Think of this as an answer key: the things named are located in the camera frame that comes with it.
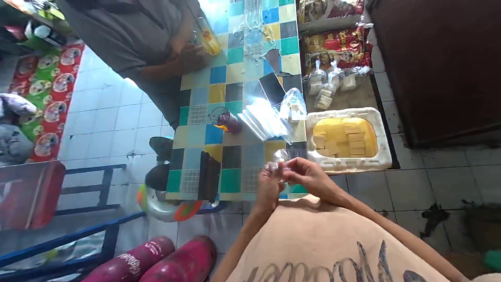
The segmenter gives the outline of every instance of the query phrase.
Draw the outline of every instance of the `styrofoam box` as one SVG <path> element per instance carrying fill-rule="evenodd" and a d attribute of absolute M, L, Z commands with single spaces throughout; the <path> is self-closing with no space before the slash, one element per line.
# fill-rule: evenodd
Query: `styrofoam box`
<path fill-rule="evenodd" d="M 315 150 L 313 142 L 313 128 L 324 118 L 360 117 L 372 124 L 376 133 L 378 152 L 372 158 L 331 158 L 325 157 Z M 388 139 L 384 132 L 383 119 L 378 110 L 372 107 L 353 108 L 344 110 L 330 110 L 311 112 L 306 117 L 306 139 L 308 160 L 319 164 L 324 171 L 332 174 L 383 170 L 391 166 L 391 154 Z"/>

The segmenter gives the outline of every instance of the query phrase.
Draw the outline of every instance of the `beige shirt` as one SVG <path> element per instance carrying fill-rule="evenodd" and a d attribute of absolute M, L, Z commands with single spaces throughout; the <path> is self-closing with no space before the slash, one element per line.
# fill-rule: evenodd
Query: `beige shirt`
<path fill-rule="evenodd" d="M 448 280 L 373 221 L 307 196 L 281 201 L 228 281 Z"/>

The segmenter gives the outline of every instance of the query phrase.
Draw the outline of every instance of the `red floral mat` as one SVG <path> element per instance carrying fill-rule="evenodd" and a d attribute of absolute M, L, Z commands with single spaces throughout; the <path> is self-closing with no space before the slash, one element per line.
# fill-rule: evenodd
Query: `red floral mat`
<path fill-rule="evenodd" d="M 19 60 L 9 93 L 38 109 L 35 117 L 20 120 L 21 131 L 35 144 L 31 162 L 57 159 L 84 48 L 73 44 Z"/>

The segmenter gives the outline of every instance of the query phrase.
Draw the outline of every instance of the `hand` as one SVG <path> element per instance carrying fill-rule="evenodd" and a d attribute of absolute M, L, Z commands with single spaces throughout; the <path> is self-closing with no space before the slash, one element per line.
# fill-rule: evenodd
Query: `hand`
<path fill-rule="evenodd" d="M 179 54 L 181 73 L 186 74 L 205 67 L 207 65 L 206 53 L 202 46 L 186 44 Z"/>
<path fill-rule="evenodd" d="M 258 180 L 258 199 L 255 209 L 258 213 L 271 215 L 279 204 L 279 193 L 284 190 L 282 183 L 282 173 L 284 172 L 284 163 L 279 163 L 276 171 L 271 172 L 263 169 L 259 173 Z"/>
<path fill-rule="evenodd" d="M 339 188 L 318 164 L 303 158 L 294 158 L 285 165 L 291 168 L 283 173 L 289 183 L 301 184 L 312 195 L 334 205 L 346 207 L 349 194 Z"/>

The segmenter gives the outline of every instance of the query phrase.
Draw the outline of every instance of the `phone screen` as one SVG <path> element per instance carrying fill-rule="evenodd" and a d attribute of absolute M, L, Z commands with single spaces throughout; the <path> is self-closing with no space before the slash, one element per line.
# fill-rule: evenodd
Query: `phone screen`
<path fill-rule="evenodd" d="M 277 109 L 280 110 L 280 104 L 285 96 L 285 90 L 279 82 L 275 73 L 269 73 L 259 79 L 261 88 L 265 92 L 266 98 L 272 106 L 278 105 Z"/>

